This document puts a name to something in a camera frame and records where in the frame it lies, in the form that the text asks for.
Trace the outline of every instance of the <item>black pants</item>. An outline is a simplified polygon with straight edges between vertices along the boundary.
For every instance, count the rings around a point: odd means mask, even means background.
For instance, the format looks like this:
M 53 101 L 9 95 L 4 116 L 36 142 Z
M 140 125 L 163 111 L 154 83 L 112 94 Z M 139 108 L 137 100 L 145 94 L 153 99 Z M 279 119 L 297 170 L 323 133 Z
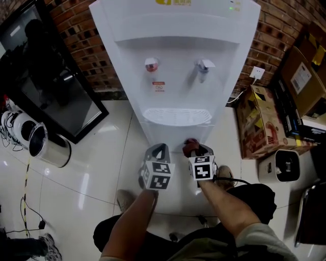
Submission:
M 0 241 L 0 260 L 25 261 L 32 256 L 46 256 L 47 245 L 39 239 L 5 239 Z
M 263 184 L 243 185 L 229 189 L 228 193 L 247 203 L 262 223 L 268 224 L 273 218 L 273 213 L 276 210 L 274 204 L 275 193 L 268 186 Z M 119 218 L 120 216 L 114 216 L 104 220 L 95 228 L 93 239 L 100 252 L 103 251 L 107 244 L 112 228 Z M 178 243 L 147 233 L 136 260 L 152 260 L 154 256 L 155 260 L 167 260 L 192 240 L 199 238 L 211 238 L 234 244 L 233 235 L 221 223 L 216 227 L 194 231 Z

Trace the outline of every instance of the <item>trash can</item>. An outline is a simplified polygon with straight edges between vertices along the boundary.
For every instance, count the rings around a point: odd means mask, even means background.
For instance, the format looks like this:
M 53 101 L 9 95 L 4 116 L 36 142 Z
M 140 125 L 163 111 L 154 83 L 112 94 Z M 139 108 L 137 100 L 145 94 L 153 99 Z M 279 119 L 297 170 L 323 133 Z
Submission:
M 299 154 L 294 150 L 280 149 L 259 164 L 258 179 L 261 183 L 290 182 L 299 177 Z
M 38 123 L 30 135 L 30 155 L 62 168 L 71 156 L 71 146 L 57 134 L 49 134 L 44 123 Z

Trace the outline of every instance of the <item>forearm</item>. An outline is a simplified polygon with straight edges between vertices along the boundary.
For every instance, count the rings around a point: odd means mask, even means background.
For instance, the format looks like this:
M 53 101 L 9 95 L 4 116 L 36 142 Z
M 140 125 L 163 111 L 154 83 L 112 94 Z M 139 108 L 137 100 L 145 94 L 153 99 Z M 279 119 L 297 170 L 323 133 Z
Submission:
M 202 191 L 225 228 L 236 238 L 246 227 L 260 223 L 242 200 L 227 193 L 211 181 L 199 182 Z
M 102 256 L 133 260 L 143 244 L 155 203 L 155 194 L 144 190 L 112 229 Z

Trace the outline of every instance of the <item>warning label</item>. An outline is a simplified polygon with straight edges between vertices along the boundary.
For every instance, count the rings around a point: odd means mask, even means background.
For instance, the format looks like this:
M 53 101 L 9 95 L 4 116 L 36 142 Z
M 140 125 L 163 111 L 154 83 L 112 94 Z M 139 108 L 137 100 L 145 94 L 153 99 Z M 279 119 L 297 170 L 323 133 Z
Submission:
M 153 82 L 155 92 L 165 92 L 165 82 Z

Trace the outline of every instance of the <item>power outlet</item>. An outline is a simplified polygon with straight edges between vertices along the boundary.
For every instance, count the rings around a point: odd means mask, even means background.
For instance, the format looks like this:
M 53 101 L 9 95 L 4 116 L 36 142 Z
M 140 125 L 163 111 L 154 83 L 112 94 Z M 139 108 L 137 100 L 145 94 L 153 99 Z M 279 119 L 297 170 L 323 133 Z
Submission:
M 265 69 L 254 66 L 253 71 L 250 74 L 250 78 L 255 78 L 256 80 L 260 80 L 265 72 Z

